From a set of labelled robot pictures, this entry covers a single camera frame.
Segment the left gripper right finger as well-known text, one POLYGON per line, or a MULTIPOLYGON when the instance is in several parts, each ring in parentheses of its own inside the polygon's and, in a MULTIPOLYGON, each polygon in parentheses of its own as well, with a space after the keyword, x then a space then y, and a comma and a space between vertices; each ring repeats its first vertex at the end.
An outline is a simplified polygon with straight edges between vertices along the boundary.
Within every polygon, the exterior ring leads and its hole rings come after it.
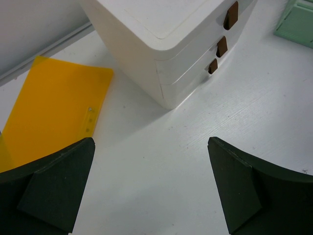
POLYGON ((313 177, 210 137, 208 153, 231 235, 311 235, 313 177))

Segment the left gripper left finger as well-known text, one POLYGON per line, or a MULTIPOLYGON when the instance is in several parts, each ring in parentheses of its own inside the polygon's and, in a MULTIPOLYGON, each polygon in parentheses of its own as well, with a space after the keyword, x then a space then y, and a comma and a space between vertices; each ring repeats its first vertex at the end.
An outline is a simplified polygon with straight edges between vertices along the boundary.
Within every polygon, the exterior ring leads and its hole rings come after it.
POLYGON ((72 233, 94 153, 93 138, 83 138, 53 154, 2 172, 0 233, 72 233))

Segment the yellow folder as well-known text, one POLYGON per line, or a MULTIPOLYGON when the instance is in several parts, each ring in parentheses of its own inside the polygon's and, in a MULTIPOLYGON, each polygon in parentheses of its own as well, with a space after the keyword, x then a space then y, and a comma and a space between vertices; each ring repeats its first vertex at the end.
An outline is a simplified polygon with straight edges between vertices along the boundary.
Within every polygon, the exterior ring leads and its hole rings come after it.
POLYGON ((0 136, 5 172, 91 137, 113 70, 38 56, 0 136))

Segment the white drawer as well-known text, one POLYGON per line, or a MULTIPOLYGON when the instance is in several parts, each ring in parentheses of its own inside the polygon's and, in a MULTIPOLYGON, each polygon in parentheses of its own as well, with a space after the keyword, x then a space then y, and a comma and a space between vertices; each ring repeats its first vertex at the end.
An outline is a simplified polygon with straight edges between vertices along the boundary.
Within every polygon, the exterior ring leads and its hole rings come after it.
POLYGON ((160 105, 168 110, 179 106, 207 77, 209 65, 217 60, 218 68, 228 59, 232 50, 226 52, 221 58, 216 53, 208 50, 202 55, 180 78, 171 85, 161 85, 163 100, 160 105))
POLYGON ((182 40, 181 48, 168 58, 156 59, 158 63, 196 62, 208 51, 216 51, 217 43, 226 37, 227 48, 238 41, 247 23, 255 0, 227 0, 217 7, 200 25, 182 40))
POLYGON ((215 57, 217 43, 226 37, 228 50, 236 44, 244 25, 236 23, 229 31, 216 22, 210 24, 196 36, 175 57, 159 61, 156 68, 160 84, 171 85, 180 79, 189 69, 205 69, 215 57))

